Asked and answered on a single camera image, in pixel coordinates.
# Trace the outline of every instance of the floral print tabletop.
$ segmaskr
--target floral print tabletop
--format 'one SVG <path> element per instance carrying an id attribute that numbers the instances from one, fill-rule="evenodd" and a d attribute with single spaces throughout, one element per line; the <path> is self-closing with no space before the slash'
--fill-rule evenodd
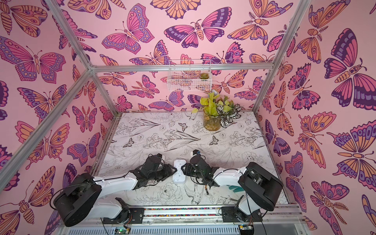
<path id="1" fill-rule="evenodd" d="M 189 162 L 190 153 L 195 149 L 205 155 L 212 167 L 239 168 L 256 162 L 277 176 L 255 115 L 252 112 L 240 114 L 241 118 L 228 128 L 211 132 L 204 128 L 201 112 L 124 113 L 99 176 L 127 173 L 143 164 L 149 154 L 161 153 L 171 165 L 175 159 Z M 244 191 L 235 193 L 227 186 L 197 185 L 189 177 L 185 183 L 174 184 L 169 177 L 155 186 L 121 191 L 108 197 L 121 197 L 134 206 L 165 206 L 235 204 L 241 195 Z M 277 203 L 288 203 L 283 191 Z"/>

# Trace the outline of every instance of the glass jar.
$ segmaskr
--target glass jar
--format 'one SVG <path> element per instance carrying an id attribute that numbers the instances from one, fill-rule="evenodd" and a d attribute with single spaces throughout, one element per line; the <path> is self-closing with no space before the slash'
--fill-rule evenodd
<path id="1" fill-rule="evenodd" d="M 204 127 L 210 131 L 219 130 L 221 128 L 221 118 L 219 116 L 209 116 L 204 112 Z"/>

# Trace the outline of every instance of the potted plant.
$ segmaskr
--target potted plant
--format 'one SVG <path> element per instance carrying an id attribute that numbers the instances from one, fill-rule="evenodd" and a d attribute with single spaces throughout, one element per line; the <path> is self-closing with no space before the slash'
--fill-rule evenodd
<path id="1" fill-rule="evenodd" d="M 219 94 L 212 90 L 208 94 L 208 97 L 201 97 L 201 108 L 204 112 L 203 124 L 207 130 L 218 130 L 222 127 L 227 128 L 234 119 L 240 118 L 239 112 L 242 107 L 239 104 L 234 105 L 232 100 L 229 100 L 227 96 L 222 99 Z M 197 108 L 194 108 L 192 113 L 198 112 Z"/>

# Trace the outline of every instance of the pink wall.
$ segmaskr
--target pink wall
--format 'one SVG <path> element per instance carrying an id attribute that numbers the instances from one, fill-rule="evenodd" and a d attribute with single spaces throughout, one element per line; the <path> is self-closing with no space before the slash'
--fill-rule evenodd
<path id="1" fill-rule="evenodd" d="M 312 19 L 314 12 L 327 9 L 330 3 L 313 1 Z M 376 232 L 376 69 L 373 66 L 376 51 L 372 46 L 376 14 L 370 14 L 373 5 L 335 2 L 332 20 L 318 20 L 316 24 L 309 22 L 307 11 L 299 35 L 295 36 L 295 50 L 285 55 L 285 68 L 290 64 L 293 70 L 283 79 L 274 78 L 274 89 L 268 93 L 270 98 L 265 98 L 258 112 L 260 126 L 269 138 L 268 146 L 286 183 L 286 192 L 291 201 L 300 205 L 307 224 L 314 229 L 313 234 Z M 310 29 L 321 29 L 320 36 L 308 39 L 307 31 L 316 34 Z M 313 42 L 303 45 L 304 50 L 308 49 L 304 54 L 299 48 L 302 40 Z M 336 83 L 343 72 L 361 64 L 360 58 L 363 64 L 359 71 L 350 70 L 353 74 L 350 78 Z M 350 91 L 347 99 L 336 97 L 341 91 L 345 94 Z M 301 94 L 307 97 L 303 102 L 297 100 Z M 267 100 L 270 111 L 266 110 Z M 277 134 L 275 144 L 268 134 L 272 132 Z"/>

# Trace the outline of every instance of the wire basket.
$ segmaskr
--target wire basket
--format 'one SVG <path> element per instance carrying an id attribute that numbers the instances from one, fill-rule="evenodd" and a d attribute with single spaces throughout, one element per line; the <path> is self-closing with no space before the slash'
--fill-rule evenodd
<path id="1" fill-rule="evenodd" d="M 178 61 L 178 65 L 171 64 L 171 62 Z M 184 60 L 170 60 L 169 70 L 167 75 L 167 86 L 169 91 L 175 91 L 177 89 L 183 91 L 211 91 L 212 86 L 212 73 L 211 73 L 211 61 L 203 59 L 191 59 L 191 61 L 200 61 L 199 64 L 195 64 L 194 68 L 189 64 L 188 68 L 181 68 L 179 65 Z M 200 79 L 202 73 L 209 75 L 208 79 Z"/>

